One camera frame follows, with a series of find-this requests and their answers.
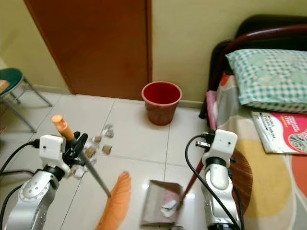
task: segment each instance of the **broom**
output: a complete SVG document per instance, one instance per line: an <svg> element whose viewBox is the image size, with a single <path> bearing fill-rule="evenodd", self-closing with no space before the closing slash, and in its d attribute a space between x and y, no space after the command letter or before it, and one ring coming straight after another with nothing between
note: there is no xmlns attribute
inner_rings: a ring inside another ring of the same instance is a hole
<svg viewBox="0 0 307 230"><path fill-rule="evenodd" d="M62 116L55 115L52 117L52 122L55 124L58 132L66 138L69 142L75 143L76 139L71 131L69 125L65 122ZM106 185L100 179L94 167L89 163L87 157L81 153L81 159L85 160L85 164L89 171L102 186L108 199L105 210L95 230L117 230L120 224L125 219L131 195L131 178L128 172L123 172L117 179L114 188L111 191L107 189Z"/></svg>

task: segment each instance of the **white floor tile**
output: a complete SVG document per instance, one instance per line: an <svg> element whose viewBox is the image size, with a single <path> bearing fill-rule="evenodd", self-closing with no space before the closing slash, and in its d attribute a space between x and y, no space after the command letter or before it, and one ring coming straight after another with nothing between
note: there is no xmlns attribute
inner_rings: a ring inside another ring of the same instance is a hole
<svg viewBox="0 0 307 230"><path fill-rule="evenodd" d="M55 104L61 94L57 93L42 93L52 104ZM38 128L41 122L45 119L52 107L49 107L40 97L34 92L26 91L20 98L21 104L14 104L18 110L32 126ZM1 116L1 126L6 127L1 133L1 139L17 140L27 142L33 135L29 127L15 116L10 109L7 109Z"/></svg>
<svg viewBox="0 0 307 230"><path fill-rule="evenodd" d="M2 141L0 140L0 167L3 166L5 161L8 159L8 157L21 145L23 145L24 142L19 142L19 141ZM12 164L12 162L15 160L13 158L10 163L8 164L7 168Z"/></svg>
<svg viewBox="0 0 307 230"><path fill-rule="evenodd" d="M38 156L38 151L38 149L34 149L32 147L25 147L23 152L19 154L15 162L10 167L10 170L30 169L35 172L36 169L41 169L42 162ZM4 185L1 187L1 190L3 190L2 196L6 196L8 194L10 191L8 188L12 189L12 184L23 184L28 178L29 177L26 174L4 177L2 180L2 184ZM77 180L73 177L69 179L62 179L60 182L60 187L57 190L56 197L48 210L44 230L59 230L61 228L79 182L80 180ZM8 207L7 212L10 212L13 206L14 204Z"/></svg>
<svg viewBox="0 0 307 230"><path fill-rule="evenodd" d="M200 119L198 114L199 109L181 107L176 109L169 131L166 160L168 164L188 166L184 156L187 142L193 136L208 130L205 120ZM203 149L195 147L195 142L193 142L189 148L191 163L197 165L202 155Z"/></svg>
<svg viewBox="0 0 307 230"><path fill-rule="evenodd" d="M166 165L165 181L178 183L183 186L183 190L188 185L192 175L193 172L190 168ZM184 227L186 230L207 229L205 223L204 196L201 191L201 183L198 180L195 182L184 201L177 225Z"/></svg>
<svg viewBox="0 0 307 230"><path fill-rule="evenodd" d="M97 156L95 168L109 189L112 189L122 171L128 171L132 178L131 201L128 214L120 230L158 230L158 227L140 228L141 213L146 196L144 184L150 179L163 180L164 164ZM102 216L107 200L106 194L95 179L86 173L64 221L62 230L94 229Z"/></svg>
<svg viewBox="0 0 307 230"><path fill-rule="evenodd" d="M107 124L114 125L112 156L165 162L169 125L156 126L147 118L143 103L116 100Z"/></svg>
<svg viewBox="0 0 307 230"><path fill-rule="evenodd" d="M114 99L83 95L63 95L40 125L33 138L59 133L51 122L54 115L62 115L72 131L99 135L113 105Z"/></svg>

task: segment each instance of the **plastic bucket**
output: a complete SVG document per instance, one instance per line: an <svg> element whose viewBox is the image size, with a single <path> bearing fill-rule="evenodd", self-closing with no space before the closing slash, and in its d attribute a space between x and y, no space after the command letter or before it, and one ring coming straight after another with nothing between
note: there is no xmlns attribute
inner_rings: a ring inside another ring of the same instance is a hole
<svg viewBox="0 0 307 230"><path fill-rule="evenodd" d="M181 89L167 81L149 83L142 90L148 118L158 126L165 126L173 120L181 97Z"/></svg>

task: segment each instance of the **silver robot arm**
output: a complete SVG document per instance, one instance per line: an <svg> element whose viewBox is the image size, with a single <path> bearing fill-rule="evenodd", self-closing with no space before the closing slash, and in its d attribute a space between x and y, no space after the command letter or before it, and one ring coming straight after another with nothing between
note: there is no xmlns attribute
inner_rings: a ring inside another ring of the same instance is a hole
<svg viewBox="0 0 307 230"><path fill-rule="evenodd" d="M36 172L19 190L17 204L4 229L42 230L58 187L59 182L53 174Z"/></svg>
<svg viewBox="0 0 307 230"><path fill-rule="evenodd" d="M51 135L40 138L40 157L43 170L35 172L18 194L5 230L42 230L48 208L54 200L59 180L68 177L70 167L64 163L65 139Z"/></svg>
<svg viewBox="0 0 307 230"><path fill-rule="evenodd" d="M232 197L233 184L228 176L230 158L236 146L237 135L224 130L216 130L212 143L197 141L196 146L210 148L204 153L202 163L205 166L204 180L219 197L224 206L239 223L236 204ZM205 218L209 230L233 229L232 221L212 194L202 186L205 198Z"/></svg>

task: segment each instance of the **checkered pillowcase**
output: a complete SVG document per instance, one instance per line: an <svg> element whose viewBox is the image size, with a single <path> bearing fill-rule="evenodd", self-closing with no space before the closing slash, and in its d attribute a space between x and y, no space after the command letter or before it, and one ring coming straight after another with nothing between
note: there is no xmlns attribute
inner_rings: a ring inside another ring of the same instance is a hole
<svg viewBox="0 0 307 230"><path fill-rule="evenodd" d="M241 49L228 55L241 104L307 113L307 52Z"/></svg>

